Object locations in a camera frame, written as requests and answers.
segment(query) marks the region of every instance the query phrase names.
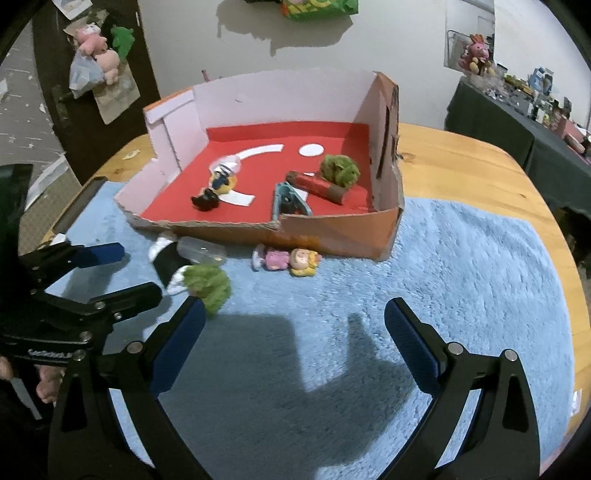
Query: blue fluffy rug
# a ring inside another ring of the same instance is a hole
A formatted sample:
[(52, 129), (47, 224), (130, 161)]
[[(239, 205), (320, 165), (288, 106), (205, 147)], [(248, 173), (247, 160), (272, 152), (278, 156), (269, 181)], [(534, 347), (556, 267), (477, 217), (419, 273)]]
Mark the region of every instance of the blue fluffy rug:
[[(75, 244), (118, 241), (127, 262), (75, 271), (50, 292), (86, 301), (158, 282), (147, 252), (107, 183), (72, 226)], [(409, 438), (430, 398), (421, 393), (384, 326), (401, 296), (445, 341), (471, 352), (516, 350), (539, 423), (541, 456), (561, 442), (573, 392), (573, 346), (560, 281), (526, 222), (453, 202), (408, 198), (392, 258), (326, 258), (312, 278), (253, 272), (231, 249), (233, 294), (208, 321), (161, 403), (216, 480), (372, 479)], [(116, 326), (106, 352), (146, 338), (185, 298)], [(149, 462), (113, 394), (130, 446)], [(453, 458), (476, 394), (448, 445)]]

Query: stuffed animal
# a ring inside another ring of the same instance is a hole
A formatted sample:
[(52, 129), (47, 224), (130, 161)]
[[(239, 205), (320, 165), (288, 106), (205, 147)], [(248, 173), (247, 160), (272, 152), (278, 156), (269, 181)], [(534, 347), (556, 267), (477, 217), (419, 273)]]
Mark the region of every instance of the stuffed animal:
[(489, 63), (488, 46), (481, 34), (470, 35), (472, 44), (468, 45), (466, 52), (460, 58), (458, 65), (464, 70), (470, 70), (475, 75), (488, 72), (492, 63)]
[(107, 85), (113, 85), (119, 79), (119, 55), (115, 50), (107, 50), (104, 53), (100, 53), (95, 57), (99, 67), (105, 74), (105, 83)]
[(100, 28), (92, 23), (76, 30), (78, 50), (86, 56), (95, 56), (107, 50), (107, 39), (100, 36)]

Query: red cylinder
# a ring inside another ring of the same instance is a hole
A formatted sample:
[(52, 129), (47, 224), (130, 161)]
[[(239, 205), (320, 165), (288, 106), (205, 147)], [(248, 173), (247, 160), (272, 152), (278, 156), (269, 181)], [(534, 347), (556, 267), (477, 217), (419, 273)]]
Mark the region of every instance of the red cylinder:
[(347, 190), (343, 187), (339, 187), (321, 177), (304, 175), (296, 171), (289, 172), (285, 176), (285, 180), (297, 189), (318, 195), (318, 197), (329, 200), (337, 205), (343, 205), (343, 196), (347, 193)]

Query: white wall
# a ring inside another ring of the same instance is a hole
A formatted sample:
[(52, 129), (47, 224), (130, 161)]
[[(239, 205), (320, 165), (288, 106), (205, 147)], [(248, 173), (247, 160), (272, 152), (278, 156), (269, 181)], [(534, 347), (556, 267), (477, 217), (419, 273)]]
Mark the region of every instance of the white wall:
[[(495, 32), (495, 15), (463, 0), (447, 0), (446, 14), (447, 30), (455, 30), (466, 35), (481, 33), (485, 38)], [(485, 22), (479, 22), (478, 17), (483, 18)]]
[(587, 123), (591, 72), (566, 30), (540, 0), (495, 0), (495, 60), (526, 79), (539, 66), (554, 72), (554, 91), (573, 104), (571, 118)]
[(380, 70), (400, 85), (403, 122), (443, 128), (459, 72), (443, 66), (443, 0), (359, 0), (360, 14), (295, 22), (276, 4), (139, 0), (161, 95), (211, 78), (334, 66)]

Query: clear plastic container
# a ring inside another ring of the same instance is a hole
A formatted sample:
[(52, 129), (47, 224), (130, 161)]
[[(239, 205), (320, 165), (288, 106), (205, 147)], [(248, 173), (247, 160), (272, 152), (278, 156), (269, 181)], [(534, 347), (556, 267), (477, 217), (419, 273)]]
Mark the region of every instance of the clear plastic container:
[(223, 265), (228, 258), (223, 245), (190, 236), (184, 236), (178, 240), (177, 252), (181, 257), (199, 264)]

